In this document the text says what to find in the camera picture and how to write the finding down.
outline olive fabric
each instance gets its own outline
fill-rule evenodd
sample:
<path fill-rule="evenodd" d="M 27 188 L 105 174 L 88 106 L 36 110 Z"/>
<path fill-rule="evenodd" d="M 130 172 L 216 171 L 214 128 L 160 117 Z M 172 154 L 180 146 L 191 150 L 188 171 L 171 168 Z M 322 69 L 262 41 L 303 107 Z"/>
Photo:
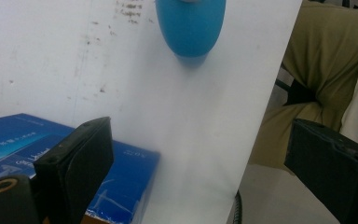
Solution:
<path fill-rule="evenodd" d="M 339 131 L 358 78 L 358 9 L 303 1 L 282 66 L 316 102 L 266 111 L 249 160 L 283 170 L 292 121 Z"/>

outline black plastic part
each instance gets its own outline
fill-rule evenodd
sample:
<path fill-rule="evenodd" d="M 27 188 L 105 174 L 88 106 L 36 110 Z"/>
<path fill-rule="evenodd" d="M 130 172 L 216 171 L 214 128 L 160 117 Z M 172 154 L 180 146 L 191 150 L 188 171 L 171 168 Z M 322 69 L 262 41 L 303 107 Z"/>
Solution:
<path fill-rule="evenodd" d="M 233 224 L 242 223 L 242 197 L 240 191 L 237 191 L 235 195 L 235 210 L 234 210 L 234 219 L 232 220 Z"/>
<path fill-rule="evenodd" d="M 48 195 L 48 206 L 37 206 L 47 209 L 50 223 L 80 223 L 113 159 L 110 118 L 101 118 L 80 125 L 34 163 L 35 181 Z"/>
<path fill-rule="evenodd" d="M 28 176 L 0 178 L 0 223 L 40 223 Z"/>
<path fill-rule="evenodd" d="M 321 124 L 295 119 L 285 165 L 340 223 L 358 223 L 358 144 Z"/>

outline blue packaging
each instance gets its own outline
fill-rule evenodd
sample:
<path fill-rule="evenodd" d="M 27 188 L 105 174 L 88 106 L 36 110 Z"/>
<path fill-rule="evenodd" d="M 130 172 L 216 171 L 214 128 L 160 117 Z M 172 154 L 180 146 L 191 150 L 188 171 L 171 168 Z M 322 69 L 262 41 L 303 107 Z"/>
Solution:
<path fill-rule="evenodd" d="M 23 174 L 32 178 L 33 162 L 73 130 L 26 114 L 0 118 L 0 177 Z M 140 223 L 159 154 L 118 141 L 113 146 L 114 164 L 86 214 L 108 223 Z"/>

